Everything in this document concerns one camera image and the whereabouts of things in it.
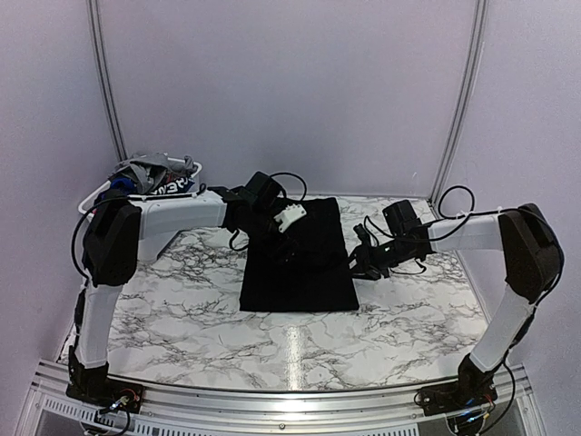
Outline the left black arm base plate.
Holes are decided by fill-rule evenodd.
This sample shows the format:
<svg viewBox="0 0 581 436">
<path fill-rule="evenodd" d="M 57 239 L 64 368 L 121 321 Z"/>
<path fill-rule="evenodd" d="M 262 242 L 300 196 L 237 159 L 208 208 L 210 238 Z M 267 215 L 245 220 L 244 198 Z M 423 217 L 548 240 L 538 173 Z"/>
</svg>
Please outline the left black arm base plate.
<svg viewBox="0 0 581 436">
<path fill-rule="evenodd" d="M 122 397 L 127 397 L 128 402 L 123 407 L 130 413 L 137 413 L 142 406 L 144 386 L 105 378 L 104 380 L 70 382 L 65 393 L 69 398 L 97 405 L 102 409 L 112 406 Z"/>
</svg>

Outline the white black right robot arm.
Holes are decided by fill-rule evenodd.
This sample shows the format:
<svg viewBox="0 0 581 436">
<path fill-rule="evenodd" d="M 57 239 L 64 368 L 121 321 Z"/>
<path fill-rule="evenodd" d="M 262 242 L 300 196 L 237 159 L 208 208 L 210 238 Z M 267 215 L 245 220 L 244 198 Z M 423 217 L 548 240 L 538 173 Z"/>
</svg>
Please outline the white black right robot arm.
<svg viewBox="0 0 581 436">
<path fill-rule="evenodd" d="M 468 407 L 480 397 L 510 350 L 527 334 L 538 305 L 556 287 L 564 253 L 550 225 L 533 203 L 517 208 L 466 213 L 424 223 L 411 203 L 383 211 L 388 241 L 375 244 L 365 225 L 355 226 L 359 245 L 349 256 L 353 278 L 377 281 L 406 261 L 425 261 L 436 253 L 495 250 L 504 255 L 506 288 L 485 333 L 458 367 L 449 398 Z"/>
</svg>

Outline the black trousers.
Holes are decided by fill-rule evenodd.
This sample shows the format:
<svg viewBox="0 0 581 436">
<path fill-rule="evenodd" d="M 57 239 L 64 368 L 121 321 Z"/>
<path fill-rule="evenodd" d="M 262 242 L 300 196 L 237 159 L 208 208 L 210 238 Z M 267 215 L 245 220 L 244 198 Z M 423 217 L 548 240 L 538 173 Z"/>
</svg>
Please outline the black trousers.
<svg viewBox="0 0 581 436">
<path fill-rule="evenodd" d="M 285 235 L 291 256 L 249 240 L 241 294 L 242 312 L 349 312 L 359 309 L 334 197 L 302 202 L 306 216 Z"/>
</svg>

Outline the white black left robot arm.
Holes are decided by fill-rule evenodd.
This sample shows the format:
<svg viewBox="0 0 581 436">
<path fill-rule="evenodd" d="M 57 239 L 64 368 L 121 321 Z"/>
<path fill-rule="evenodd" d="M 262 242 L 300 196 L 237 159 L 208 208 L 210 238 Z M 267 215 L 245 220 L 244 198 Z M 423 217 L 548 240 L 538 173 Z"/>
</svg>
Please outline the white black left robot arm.
<svg viewBox="0 0 581 436">
<path fill-rule="evenodd" d="M 99 192 L 72 236 L 72 260 L 83 289 L 69 366 L 72 375 L 81 376 L 81 392 L 96 404 L 114 396 L 114 384 L 106 378 L 109 332 L 118 297 L 136 272 L 143 241 L 163 233 L 225 228 L 246 233 L 267 253 L 287 261 L 297 251 L 289 230 L 306 215 L 300 203 L 281 196 L 273 181 L 256 190 L 213 186 L 200 193 L 161 196 L 113 188 Z"/>
</svg>

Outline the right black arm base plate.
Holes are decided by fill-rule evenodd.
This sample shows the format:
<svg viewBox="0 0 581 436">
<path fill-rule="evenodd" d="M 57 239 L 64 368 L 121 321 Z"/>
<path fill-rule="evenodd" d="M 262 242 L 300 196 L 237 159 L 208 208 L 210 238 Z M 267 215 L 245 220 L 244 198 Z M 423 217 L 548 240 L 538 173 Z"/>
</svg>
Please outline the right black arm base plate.
<svg viewBox="0 0 581 436">
<path fill-rule="evenodd" d="M 497 391 L 494 384 L 485 386 L 477 393 L 464 395 L 459 391 L 457 382 L 424 386 L 414 396 L 414 402 L 423 410 L 425 416 L 470 410 L 482 405 L 490 405 L 496 400 Z"/>
</svg>

